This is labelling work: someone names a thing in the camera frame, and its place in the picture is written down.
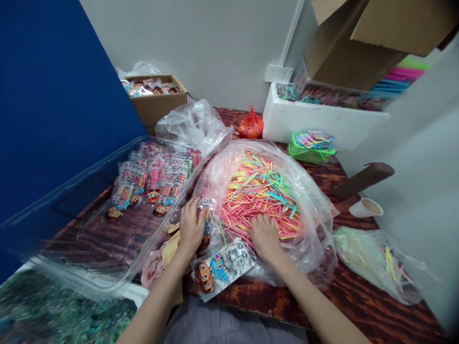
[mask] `wooden table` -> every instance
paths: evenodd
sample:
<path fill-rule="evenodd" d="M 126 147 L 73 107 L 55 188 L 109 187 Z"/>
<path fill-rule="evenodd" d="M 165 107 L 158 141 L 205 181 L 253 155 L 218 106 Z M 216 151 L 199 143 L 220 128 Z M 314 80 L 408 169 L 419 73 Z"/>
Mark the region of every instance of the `wooden table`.
<path fill-rule="evenodd" d="M 236 128 L 247 115 L 246 111 L 217 108 L 223 122 Z M 286 145 L 279 144 L 286 151 Z M 358 197 L 339 201 L 331 191 L 347 179 L 339 163 L 322 167 L 301 163 L 320 189 L 341 212 L 334 219 L 333 228 L 348 226 L 358 229 L 379 229 L 373 218 L 357 219 L 348 208 Z M 196 288 L 185 280 L 186 290 Z M 425 303 L 405 306 L 385 291 L 348 269 L 340 260 L 334 279 L 324 294 L 372 341 L 372 343 L 447 343 L 441 327 Z M 311 328 L 293 295 L 287 288 L 275 288 L 240 278 L 214 299 L 216 302 L 248 312 L 276 318 L 286 323 Z"/>
<path fill-rule="evenodd" d="M 222 108 L 217 108 L 217 111 L 227 126 L 233 124 L 235 127 L 247 114 L 246 111 Z M 279 147 L 286 151 L 286 145 L 279 144 Z M 308 163 L 301 165 L 341 211 L 334 219 L 334 229 L 340 226 L 379 229 L 373 218 L 357 219 L 348 212 L 349 206 L 358 197 L 342 203 L 332 195 L 331 191 L 347 179 L 339 163 L 330 167 Z M 68 252 L 75 261 L 72 252 L 89 247 L 91 256 L 82 255 L 82 259 L 90 259 L 94 264 L 100 261 L 104 266 L 107 265 L 106 270 L 112 275 L 117 273 L 122 276 L 129 268 L 129 258 L 136 257 L 146 239 L 151 236 L 152 230 L 157 226 L 157 219 L 149 204 L 140 204 L 128 209 L 122 219 L 107 227 L 107 221 L 102 220 L 103 214 L 93 218 L 91 213 L 109 199 L 110 194 L 111 187 L 78 215 L 78 218 L 91 218 L 91 226 L 81 228 L 80 222 L 71 221 L 48 243 L 47 249 L 59 251 L 60 254 Z M 184 278 L 184 290 L 194 294 L 197 292 L 190 277 Z M 341 261 L 338 262 L 334 279 L 324 294 L 375 344 L 448 342 L 424 303 L 402 305 L 385 291 L 353 273 Z M 275 288 L 240 278 L 215 297 L 214 301 L 286 323 L 311 327 L 287 288 Z M 330 330 L 333 330 L 333 324 L 330 324 Z"/>

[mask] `gray skirt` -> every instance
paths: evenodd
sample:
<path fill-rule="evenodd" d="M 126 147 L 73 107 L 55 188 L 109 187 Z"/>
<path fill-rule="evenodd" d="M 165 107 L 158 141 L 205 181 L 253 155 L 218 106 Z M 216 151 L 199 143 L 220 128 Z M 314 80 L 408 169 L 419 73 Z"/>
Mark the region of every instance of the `gray skirt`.
<path fill-rule="evenodd" d="M 268 344 L 307 343 L 306 330 L 300 327 L 261 318 L 203 303 L 197 297 L 186 295 L 184 302 L 166 326 L 164 344 Z"/>

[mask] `hand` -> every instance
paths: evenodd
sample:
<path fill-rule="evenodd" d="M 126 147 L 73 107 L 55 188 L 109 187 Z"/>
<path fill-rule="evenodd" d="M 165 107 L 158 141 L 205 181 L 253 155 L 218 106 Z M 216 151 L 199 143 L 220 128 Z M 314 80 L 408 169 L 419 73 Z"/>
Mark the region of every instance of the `hand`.
<path fill-rule="evenodd" d="M 258 214 L 252 217 L 252 230 L 249 234 L 252 238 L 255 251 L 268 265 L 273 267 L 274 262 L 282 255 L 285 255 L 279 242 L 277 223 L 269 216 Z"/>
<path fill-rule="evenodd" d="M 207 211 L 202 210 L 197 217 L 197 203 L 199 197 L 192 198 L 182 208 L 180 214 L 180 249 L 184 250 L 190 259 L 201 245 L 204 236 L 204 224 L 206 223 Z"/>

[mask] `foam box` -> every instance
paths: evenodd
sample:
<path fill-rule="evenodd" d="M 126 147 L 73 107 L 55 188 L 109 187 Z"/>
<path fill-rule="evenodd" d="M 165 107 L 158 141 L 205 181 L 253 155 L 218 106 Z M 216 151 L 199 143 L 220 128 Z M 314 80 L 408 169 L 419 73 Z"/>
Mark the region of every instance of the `foam box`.
<path fill-rule="evenodd" d="M 294 132 L 322 130 L 335 136 L 336 151 L 351 151 L 372 129 L 391 117 L 387 112 L 307 104 L 282 100 L 271 83 L 263 111 L 263 138 L 288 143 Z"/>

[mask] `orange items in bag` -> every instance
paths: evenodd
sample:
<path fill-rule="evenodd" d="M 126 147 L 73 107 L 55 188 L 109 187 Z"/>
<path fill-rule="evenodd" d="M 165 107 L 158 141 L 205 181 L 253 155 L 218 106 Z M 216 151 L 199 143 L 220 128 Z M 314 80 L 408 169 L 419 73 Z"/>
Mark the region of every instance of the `orange items in bag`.
<path fill-rule="evenodd" d="M 245 139 L 257 139 L 263 133 L 263 120 L 255 114 L 252 105 L 249 109 L 250 114 L 239 124 L 239 135 Z"/>

